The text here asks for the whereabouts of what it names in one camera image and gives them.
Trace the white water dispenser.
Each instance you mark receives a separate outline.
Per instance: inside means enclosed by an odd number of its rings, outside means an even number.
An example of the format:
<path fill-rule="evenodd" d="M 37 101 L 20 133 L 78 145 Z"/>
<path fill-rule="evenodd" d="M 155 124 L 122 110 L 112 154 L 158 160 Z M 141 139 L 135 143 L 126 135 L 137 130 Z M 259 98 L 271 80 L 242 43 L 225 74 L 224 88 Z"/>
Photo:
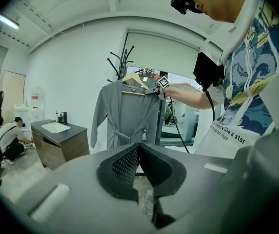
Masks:
<path fill-rule="evenodd" d="M 34 87 L 31 92 L 30 100 L 30 121 L 44 120 L 43 111 L 44 89 L 41 87 Z"/>

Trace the person's right forearm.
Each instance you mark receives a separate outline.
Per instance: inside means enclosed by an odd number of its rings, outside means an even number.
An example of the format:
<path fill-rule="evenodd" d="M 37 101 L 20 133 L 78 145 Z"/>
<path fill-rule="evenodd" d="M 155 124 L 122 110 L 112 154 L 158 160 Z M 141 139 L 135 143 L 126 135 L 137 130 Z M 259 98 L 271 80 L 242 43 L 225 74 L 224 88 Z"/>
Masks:
<path fill-rule="evenodd" d="M 181 90 L 175 87 L 167 87 L 164 89 L 164 95 L 165 97 L 171 97 L 174 100 L 196 109 L 205 110 L 211 108 L 209 99 L 204 92 L 194 92 Z"/>

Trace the black coat stand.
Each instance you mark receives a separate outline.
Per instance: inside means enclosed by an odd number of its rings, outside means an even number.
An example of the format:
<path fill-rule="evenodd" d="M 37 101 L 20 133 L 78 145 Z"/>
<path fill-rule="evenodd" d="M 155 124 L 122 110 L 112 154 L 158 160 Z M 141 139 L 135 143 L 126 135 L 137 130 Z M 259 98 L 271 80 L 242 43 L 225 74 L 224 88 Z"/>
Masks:
<path fill-rule="evenodd" d="M 116 68 L 115 65 L 112 63 L 110 58 L 107 58 L 107 61 L 115 70 L 117 79 L 122 79 L 127 75 L 127 71 L 129 67 L 134 67 L 134 73 L 137 73 L 142 80 L 142 82 L 150 89 L 156 86 L 156 81 L 158 81 L 163 73 L 162 71 L 156 71 L 149 68 L 142 68 L 137 67 L 134 61 L 128 60 L 130 53 L 133 51 L 134 45 L 128 51 L 127 49 L 123 48 L 122 54 L 119 57 L 117 54 L 110 52 L 111 55 L 115 56 L 119 60 L 119 68 Z M 162 133 L 162 123 L 163 120 L 161 119 L 164 116 L 162 110 L 164 109 L 164 103 L 162 99 L 159 99 L 159 108 L 158 108 L 158 117 L 157 117 L 157 128 L 156 128 L 156 139 L 155 144 L 160 144 L 161 141 L 161 133 Z"/>

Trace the white appliance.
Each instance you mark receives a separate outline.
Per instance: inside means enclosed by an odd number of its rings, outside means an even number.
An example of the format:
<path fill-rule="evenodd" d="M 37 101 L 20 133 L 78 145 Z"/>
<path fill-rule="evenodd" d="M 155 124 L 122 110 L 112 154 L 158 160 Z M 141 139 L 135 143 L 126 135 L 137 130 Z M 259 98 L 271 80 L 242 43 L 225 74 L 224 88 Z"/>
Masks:
<path fill-rule="evenodd" d="M 23 123 L 25 124 L 25 127 L 23 127 L 23 130 L 25 131 L 31 131 L 31 118 L 29 114 L 29 109 L 24 104 L 14 104 L 14 115 L 15 117 L 22 118 Z"/>

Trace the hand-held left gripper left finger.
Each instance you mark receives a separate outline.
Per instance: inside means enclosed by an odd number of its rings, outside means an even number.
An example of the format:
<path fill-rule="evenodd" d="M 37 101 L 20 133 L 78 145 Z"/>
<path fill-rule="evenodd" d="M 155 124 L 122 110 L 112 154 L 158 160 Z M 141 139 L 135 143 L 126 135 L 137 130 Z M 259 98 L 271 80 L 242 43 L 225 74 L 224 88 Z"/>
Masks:
<path fill-rule="evenodd" d="M 44 234 L 150 234 L 138 204 L 112 197 L 97 180 L 100 163 L 122 150 L 75 158 L 32 185 L 16 202 L 28 226 Z"/>

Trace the beige door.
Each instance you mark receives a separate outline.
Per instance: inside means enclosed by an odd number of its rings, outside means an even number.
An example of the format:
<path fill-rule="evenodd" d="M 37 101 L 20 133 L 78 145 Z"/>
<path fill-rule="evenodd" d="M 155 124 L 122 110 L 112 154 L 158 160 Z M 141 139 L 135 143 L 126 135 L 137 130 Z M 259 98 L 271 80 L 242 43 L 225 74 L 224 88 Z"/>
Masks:
<path fill-rule="evenodd" d="M 15 118 L 14 105 L 23 104 L 23 94 L 26 76 L 14 72 L 3 71 L 0 90 L 4 92 L 1 115 L 4 123 Z"/>

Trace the black chest-mounted device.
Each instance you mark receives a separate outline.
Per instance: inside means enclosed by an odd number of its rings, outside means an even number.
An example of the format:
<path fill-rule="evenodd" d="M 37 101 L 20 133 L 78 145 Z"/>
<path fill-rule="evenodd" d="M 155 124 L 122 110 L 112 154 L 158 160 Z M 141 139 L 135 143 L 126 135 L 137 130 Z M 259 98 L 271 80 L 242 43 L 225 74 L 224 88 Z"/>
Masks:
<path fill-rule="evenodd" d="M 211 86 L 222 85 L 224 80 L 224 66 L 217 65 L 205 53 L 200 52 L 197 56 L 193 71 L 196 82 L 201 85 L 203 91 L 207 91 Z"/>

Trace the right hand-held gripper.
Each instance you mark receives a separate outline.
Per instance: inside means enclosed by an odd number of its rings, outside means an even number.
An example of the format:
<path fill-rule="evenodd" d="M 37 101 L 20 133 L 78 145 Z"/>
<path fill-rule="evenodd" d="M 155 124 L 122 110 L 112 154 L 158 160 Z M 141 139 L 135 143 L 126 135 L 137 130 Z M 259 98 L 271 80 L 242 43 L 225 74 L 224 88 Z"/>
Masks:
<path fill-rule="evenodd" d="M 161 77 L 156 81 L 156 86 L 144 91 L 145 95 L 157 94 L 159 99 L 166 99 L 165 89 L 169 87 L 169 81 L 166 76 Z"/>

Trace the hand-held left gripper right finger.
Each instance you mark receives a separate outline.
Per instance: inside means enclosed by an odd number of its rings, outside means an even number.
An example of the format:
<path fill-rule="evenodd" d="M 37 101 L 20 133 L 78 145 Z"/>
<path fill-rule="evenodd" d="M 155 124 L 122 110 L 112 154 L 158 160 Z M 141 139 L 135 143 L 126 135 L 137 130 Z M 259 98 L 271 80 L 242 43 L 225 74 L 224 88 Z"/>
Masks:
<path fill-rule="evenodd" d="M 224 209 L 214 206 L 213 192 L 231 160 L 182 153 L 156 145 L 135 144 L 138 164 L 152 193 L 153 229 L 169 234 L 222 234 Z"/>

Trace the grey bathrobe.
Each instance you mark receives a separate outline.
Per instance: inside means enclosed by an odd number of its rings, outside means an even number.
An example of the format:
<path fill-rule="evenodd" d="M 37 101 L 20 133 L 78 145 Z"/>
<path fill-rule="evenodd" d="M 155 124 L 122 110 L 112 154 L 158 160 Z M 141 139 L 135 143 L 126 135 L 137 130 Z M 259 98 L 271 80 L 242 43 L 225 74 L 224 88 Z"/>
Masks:
<path fill-rule="evenodd" d="M 160 99 L 156 93 L 118 80 L 102 87 L 98 94 L 92 128 L 91 147 L 98 138 L 98 127 L 107 120 L 107 149 L 142 141 L 154 144 L 157 136 Z"/>

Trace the person's printed white shirt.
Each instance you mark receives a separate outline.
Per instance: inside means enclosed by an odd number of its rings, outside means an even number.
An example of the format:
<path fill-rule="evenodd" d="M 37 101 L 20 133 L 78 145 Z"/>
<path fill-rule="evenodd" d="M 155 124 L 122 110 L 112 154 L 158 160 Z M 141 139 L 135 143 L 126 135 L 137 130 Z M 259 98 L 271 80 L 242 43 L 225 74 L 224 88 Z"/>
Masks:
<path fill-rule="evenodd" d="M 225 78 L 208 90 L 224 113 L 211 124 L 197 155 L 234 158 L 238 149 L 275 129 L 273 104 L 261 93 L 279 74 L 279 15 L 268 0 L 245 0 L 234 25 L 234 40 L 219 60 Z"/>

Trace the white roller blind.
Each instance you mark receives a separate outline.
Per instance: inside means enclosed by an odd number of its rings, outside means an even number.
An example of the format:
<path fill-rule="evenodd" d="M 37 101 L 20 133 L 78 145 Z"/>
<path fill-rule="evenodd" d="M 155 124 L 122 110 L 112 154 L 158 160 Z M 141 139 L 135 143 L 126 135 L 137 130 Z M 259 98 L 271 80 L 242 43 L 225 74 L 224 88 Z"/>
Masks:
<path fill-rule="evenodd" d="M 126 49 L 136 66 L 194 78 L 198 50 L 162 37 L 128 33 Z"/>

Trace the wooden clothes hanger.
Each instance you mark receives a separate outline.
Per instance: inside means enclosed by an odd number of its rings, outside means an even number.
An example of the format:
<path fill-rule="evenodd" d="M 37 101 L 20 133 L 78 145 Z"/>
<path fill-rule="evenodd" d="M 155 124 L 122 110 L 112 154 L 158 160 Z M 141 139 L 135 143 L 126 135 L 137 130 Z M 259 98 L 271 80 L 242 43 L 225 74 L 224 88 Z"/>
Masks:
<path fill-rule="evenodd" d="M 139 75 L 137 73 L 129 73 L 124 78 L 122 78 L 123 82 L 128 82 L 130 80 L 134 80 L 136 83 L 141 85 L 144 89 L 148 90 L 149 88 L 142 82 Z M 131 94 L 131 95 L 139 95 L 139 96 L 146 96 L 144 93 L 135 93 L 135 92 L 127 92 L 123 91 L 123 94 Z"/>

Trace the dark wooden vanity cabinet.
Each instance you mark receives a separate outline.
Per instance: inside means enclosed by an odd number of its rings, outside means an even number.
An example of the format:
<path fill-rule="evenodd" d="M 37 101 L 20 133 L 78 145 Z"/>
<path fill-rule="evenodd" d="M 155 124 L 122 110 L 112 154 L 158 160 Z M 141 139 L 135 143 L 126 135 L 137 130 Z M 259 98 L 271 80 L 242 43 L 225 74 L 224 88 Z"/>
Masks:
<path fill-rule="evenodd" d="M 50 133 L 41 127 L 51 122 L 54 121 L 31 123 L 35 149 L 43 167 L 53 171 L 72 159 L 90 154 L 86 128 L 68 123 L 69 130 Z"/>

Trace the black window frame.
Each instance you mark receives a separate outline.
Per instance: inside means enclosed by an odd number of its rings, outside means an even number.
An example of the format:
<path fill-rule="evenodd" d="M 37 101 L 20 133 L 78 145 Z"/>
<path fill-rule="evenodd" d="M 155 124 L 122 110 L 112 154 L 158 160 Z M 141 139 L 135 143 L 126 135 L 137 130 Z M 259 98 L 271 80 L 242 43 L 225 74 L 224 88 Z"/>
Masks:
<path fill-rule="evenodd" d="M 159 78 L 166 76 L 171 87 L 193 92 L 198 91 L 200 88 L 194 79 L 173 73 L 127 66 L 126 74 L 128 75 L 130 73 L 138 74 L 141 81 L 147 87 L 152 87 Z M 192 146 L 198 128 L 199 110 L 173 98 L 167 98 L 161 108 L 164 112 L 161 113 L 163 119 L 160 120 L 162 123 L 162 131 L 159 135 L 159 144 L 178 147 L 184 145 L 187 147 Z"/>

